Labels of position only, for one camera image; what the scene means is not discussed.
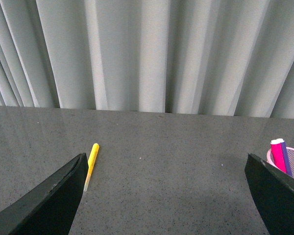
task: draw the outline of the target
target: marker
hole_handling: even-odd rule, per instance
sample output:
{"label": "marker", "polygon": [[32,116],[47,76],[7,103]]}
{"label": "marker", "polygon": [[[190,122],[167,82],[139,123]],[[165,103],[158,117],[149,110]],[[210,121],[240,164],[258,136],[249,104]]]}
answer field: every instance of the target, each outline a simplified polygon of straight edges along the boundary
{"label": "marker", "polygon": [[271,150],[272,155],[274,159],[274,164],[282,170],[284,173],[286,173],[285,164],[284,164],[284,158],[283,158],[283,152],[280,141],[272,140],[271,141]]}
{"label": "marker", "polygon": [[90,152],[89,159],[88,159],[88,172],[87,172],[86,181],[84,185],[84,192],[87,191],[89,180],[90,180],[90,177],[92,176],[93,169],[95,166],[95,161],[97,158],[98,151],[99,151],[99,144],[95,143],[93,145],[92,151]]}
{"label": "marker", "polygon": [[291,166],[290,166],[290,160],[289,160],[289,156],[288,156],[288,151],[286,149],[286,143],[285,143],[285,141],[283,139],[276,139],[276,140],[281,143],[286,173],[289,176],[292,176],[292,170],[291,170]]}

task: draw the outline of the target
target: curtain fold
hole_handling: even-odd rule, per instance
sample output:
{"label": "curtain fold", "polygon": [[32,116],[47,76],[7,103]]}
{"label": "curtain fold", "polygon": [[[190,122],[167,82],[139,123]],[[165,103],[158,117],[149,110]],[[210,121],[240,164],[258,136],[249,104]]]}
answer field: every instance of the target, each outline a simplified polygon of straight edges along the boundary
{"label": "curtain fold", "polygon": [[294,118],[294,1],[0,0],[0,105]]}

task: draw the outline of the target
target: speckled surface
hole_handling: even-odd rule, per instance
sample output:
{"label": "speckled surface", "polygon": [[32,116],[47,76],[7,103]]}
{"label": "speckled surface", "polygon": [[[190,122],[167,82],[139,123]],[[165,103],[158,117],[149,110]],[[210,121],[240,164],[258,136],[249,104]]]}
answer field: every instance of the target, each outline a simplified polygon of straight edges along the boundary
{"label": "speckled surface", "polygon": [[98,142],[71,235],[267,235],[244,167],[277,137],[294,120],[0,107],[0,211]]}

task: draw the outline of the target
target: yellow highlighter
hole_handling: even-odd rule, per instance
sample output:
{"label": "yellow highlighter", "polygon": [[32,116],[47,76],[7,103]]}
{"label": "yellow highlighter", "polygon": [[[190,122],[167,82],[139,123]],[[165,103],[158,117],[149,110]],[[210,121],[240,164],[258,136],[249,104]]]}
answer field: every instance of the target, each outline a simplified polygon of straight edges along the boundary
{"label": "yellow highlighter", "polygon": [[89,180],[90,180],[90,177],[92,176],[93,169],[95,166],[95,161],[97,158],[98,151],[99,151],[99,144],[95,143],[93,145],[92,151],[90,152],[89,159],[88,159],[88,172],[87,172],[87,177],[85,181],[84,192],[87,191]]}

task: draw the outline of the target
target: gray countertop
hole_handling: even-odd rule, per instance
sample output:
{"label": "gray countertop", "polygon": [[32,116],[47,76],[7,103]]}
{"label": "gray countertop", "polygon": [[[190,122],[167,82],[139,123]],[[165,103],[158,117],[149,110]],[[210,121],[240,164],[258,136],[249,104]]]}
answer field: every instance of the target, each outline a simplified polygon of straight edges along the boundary
{"label": "gray countertop", "polygon": [[294,147],[294,120],[0,107],[0,211],[100,144],[71,235],[267,235],[247,153]]}

